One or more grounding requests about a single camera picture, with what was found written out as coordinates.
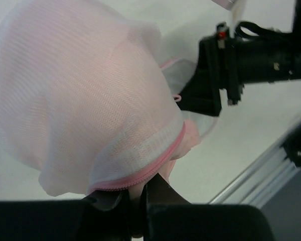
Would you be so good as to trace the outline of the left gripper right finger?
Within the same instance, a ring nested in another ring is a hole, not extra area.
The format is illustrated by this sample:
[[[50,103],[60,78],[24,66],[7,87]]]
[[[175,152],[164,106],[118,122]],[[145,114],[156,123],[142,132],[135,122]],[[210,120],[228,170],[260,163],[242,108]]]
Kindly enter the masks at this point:
[[[256,207],[243,204],[191,204],[161,175],[144,187],[144,240],[274,240]]]

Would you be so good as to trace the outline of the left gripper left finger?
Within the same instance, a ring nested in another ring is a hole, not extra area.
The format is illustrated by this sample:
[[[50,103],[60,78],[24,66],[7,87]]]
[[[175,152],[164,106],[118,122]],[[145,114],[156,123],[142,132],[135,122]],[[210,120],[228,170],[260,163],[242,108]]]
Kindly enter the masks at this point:
[[[0,201],[0,240],[130,240],[127,191],[82,199]]]

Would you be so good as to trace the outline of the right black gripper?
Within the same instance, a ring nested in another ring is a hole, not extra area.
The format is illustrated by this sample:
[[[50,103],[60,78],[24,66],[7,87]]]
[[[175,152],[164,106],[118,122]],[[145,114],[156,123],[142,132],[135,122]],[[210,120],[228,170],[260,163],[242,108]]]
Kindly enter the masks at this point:
[[[218,117],[222,106],[220,90],[227,93],[228,105],[241,100],[243,84],[237,73],[235,39],[225,23],[216,26],[216,32],[200,41],[199,62],[190,81],[180,92],[181,110]]]

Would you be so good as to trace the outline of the white mesh laundry bag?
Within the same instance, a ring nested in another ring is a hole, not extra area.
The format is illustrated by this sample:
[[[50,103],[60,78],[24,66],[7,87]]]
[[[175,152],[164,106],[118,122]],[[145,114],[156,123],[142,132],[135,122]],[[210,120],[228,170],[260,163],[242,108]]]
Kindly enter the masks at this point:
[[[118,191],[155,176],[185,121],[216,120],[177,97],[195,63],[160,66],[157,25],[99,1],[21,1],[0,25],[0,146],[51,196]]]

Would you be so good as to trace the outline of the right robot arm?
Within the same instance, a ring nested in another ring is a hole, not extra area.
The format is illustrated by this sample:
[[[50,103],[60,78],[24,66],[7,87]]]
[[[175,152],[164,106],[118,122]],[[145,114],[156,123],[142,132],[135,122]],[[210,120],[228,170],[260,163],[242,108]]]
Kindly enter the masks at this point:
[[[226,23],[199,42],[194,75],[177,97],[181,110],[218,116],[220,90],[236,105],[246,84],[301,79],[301,1],[295,3],[292,31],[265,29],[240,21],[234,32]]]

